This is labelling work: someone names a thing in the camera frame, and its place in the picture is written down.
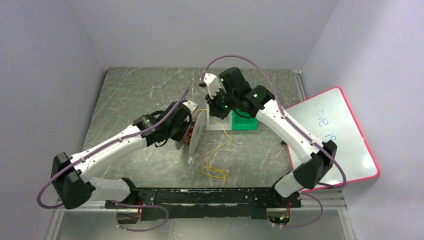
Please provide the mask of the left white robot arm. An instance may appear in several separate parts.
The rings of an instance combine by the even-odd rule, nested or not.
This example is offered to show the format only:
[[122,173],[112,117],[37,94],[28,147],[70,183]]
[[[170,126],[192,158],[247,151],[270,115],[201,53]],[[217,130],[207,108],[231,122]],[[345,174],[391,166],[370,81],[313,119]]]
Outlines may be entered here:
[[114,137],[84,152],[68,156],[62,152],[53,159],[51,175],[61,173],[53,182],[65,209],[80,207],[88,201],[137,202],[139,191],[129,178],[96,177],[102,169],[122,157],[169,140],[181,142],[190,126],[198,104],[191,100],[172,102],[166,110],[158,110],[137,118]]

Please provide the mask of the white cable spool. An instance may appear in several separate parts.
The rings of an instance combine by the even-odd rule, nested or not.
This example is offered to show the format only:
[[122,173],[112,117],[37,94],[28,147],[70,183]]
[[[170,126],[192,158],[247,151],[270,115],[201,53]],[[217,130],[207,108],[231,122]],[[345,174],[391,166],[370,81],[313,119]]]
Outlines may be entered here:
[[181,150],[185,146],[188,148],[190,157],[193,158],[205,124],[206,114],[204,112],[201,112],[198,116],[194,116],[182,140],[175,143],[175,149]]

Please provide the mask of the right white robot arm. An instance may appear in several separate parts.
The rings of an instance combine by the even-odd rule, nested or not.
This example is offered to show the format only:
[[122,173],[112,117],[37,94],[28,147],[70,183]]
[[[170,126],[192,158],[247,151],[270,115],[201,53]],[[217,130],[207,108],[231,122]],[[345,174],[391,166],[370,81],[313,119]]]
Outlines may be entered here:
[[207,89],[205,100],[211,117],[223,120],[231,111],[240,110],[273,130],[297,155],[301,164],[271,187],[281,197],[314,189],[332,168],[337,144],[322,141],[306,130],[278,106],[275,95],[266,87],[251,87],[239,68],[231,67],[219,75],[204,73],[199,86]]

